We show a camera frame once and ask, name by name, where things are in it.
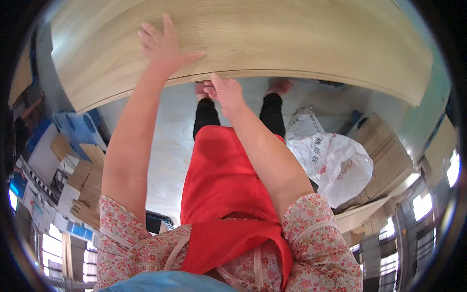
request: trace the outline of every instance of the white plastic bag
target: white plastic bag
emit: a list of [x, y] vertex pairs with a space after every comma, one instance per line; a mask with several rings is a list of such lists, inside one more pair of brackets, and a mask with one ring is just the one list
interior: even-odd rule
[[373, 161], [363, 146], [349, 137], [324, 132], [312, 107], [295, 113], [286, 141], [332, 208], [356, 197], [370, 182]]

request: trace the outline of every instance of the red apron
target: red apron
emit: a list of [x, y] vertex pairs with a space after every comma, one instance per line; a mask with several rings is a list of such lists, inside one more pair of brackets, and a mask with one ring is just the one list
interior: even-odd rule
[[[259, 220], [219, 220], [226, 217]], [[205, 126], [197, 133], [183, 189], [181, 223], [192, 224], [182, 271], [204, 274], [271, 239], [280, 252], [285, 289], [292, 253], [271, 198], [233, 128]]]

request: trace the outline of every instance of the wooden board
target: wooden board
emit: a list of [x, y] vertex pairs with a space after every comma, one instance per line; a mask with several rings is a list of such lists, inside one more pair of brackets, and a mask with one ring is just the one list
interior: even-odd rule
[[106, 158], [106, 155], [98, 145], [80, 143], [79, 146], [83, 149], [92, 163], [97, 167], [104, 168], [104, 159]]
[[20, 60], [14, 71], [13, 80], [10, 87], [8, 105], [12, 106], [21, 93], [32, 83], [31, 62], [29, 60], [30, 41], [24, 46], [20, 55]]
[[382, 207], [388, 200], [389, 198], [387, 197], [382, 198], [378, 201], [335, 215], [339, 230], [344, 233], [361, 226], [368, 217]]
[[50, 149], [52, 149], [52, 152], [60, 161], [64, 160], [67, 154], [72, 153], [70, 144], [68, 144], [68, 141], [66, 141], [62, 134], [58, 134], [52, 143], [50, 143]]
[[137, 32], [168, 12], [183, 50], [207, 52], [167, 85], [223, 77], [345, 82], [418, 105], [432, 56], [391, 0], [69, 0], [52, 22], [52, 59], [82, 113], [131, 93], [148, 60]]

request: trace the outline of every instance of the floral shirt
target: floral shirt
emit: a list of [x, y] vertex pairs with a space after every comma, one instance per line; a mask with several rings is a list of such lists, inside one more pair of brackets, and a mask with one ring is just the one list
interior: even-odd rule
[[[191, 225], [152, 236], [133, 213], [106, 196], [100, 198], [100, 226], [96, 289], [142, 272], [180, 270], [188, 251]], [[294, 258], [286, 291], [362, 291], [360, 267], [319, 194], [292, 204], [282, 227]], [[239, 291], [280, 291], [278, 252], [266, 241], [216, 270]]]

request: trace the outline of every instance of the foot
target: foot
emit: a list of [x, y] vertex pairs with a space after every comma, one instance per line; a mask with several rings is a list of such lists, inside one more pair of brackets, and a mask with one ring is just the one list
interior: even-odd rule
[[209, 94], [204, 92], [204, 81], [197, 81], [195, 82], [195, 94], [196, 98], [198, 98], [198, 101], [209, 98]]
[[286, 78], [274, 77], [272, 79], [271, 85], [269, 86], [269, 89], [266, 91], [266, 95], [270, 93], [277, 93], [280, 97], [282, 97], [284, 94], [289, 92], [292, 86], [292, 81]]

